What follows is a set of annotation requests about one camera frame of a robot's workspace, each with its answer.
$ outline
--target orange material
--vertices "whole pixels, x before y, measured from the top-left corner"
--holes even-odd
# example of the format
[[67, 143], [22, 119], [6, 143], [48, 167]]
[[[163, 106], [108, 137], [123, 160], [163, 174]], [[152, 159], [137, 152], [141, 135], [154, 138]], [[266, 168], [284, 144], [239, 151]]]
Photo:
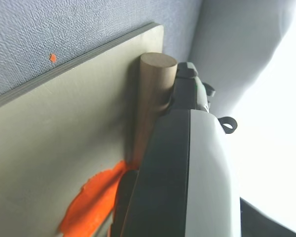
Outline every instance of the orange material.
[[49, 60], [50, 60], [52, 63], [56, 63], [56, 60], [57, 60], [56, 54], [51, 53], [51, 54], [50, 54], [50, 57], [49, 57]]
[[121, 161], [83, 185], [59, 226], [64, 237], [90, 237], [97, 230], [113, 209], [118, 182], [126, 169], [126, 162]]

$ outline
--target wooden cylinder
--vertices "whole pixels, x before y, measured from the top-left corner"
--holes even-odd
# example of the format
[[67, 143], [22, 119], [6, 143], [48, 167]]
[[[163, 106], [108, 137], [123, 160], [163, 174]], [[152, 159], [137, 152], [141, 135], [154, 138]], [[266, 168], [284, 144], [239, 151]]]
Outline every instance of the wooden cylinder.
[[136, 168], [140, 167], [156, 119], [169, 105], [177, 67], [177, 61], [168, 55], [141, 55], [133, 153], [133, 164]]

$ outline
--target orange clay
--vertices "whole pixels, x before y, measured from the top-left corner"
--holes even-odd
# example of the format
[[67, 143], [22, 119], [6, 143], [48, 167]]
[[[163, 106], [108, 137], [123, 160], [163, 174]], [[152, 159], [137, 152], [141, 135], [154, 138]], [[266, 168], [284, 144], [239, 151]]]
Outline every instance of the orange clay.
[[56, 63], [56, 60], [57, 60], [56, 54], [51, 53], [51, 54], [50, 54], [50, 57], [49, 57], [49, 60], [50, 60], [52, 63]]
[[94, 175], [72, 201], [59, 226], [64, 237], [90, 237], [113, 209], [115, 194], [126, 163]]

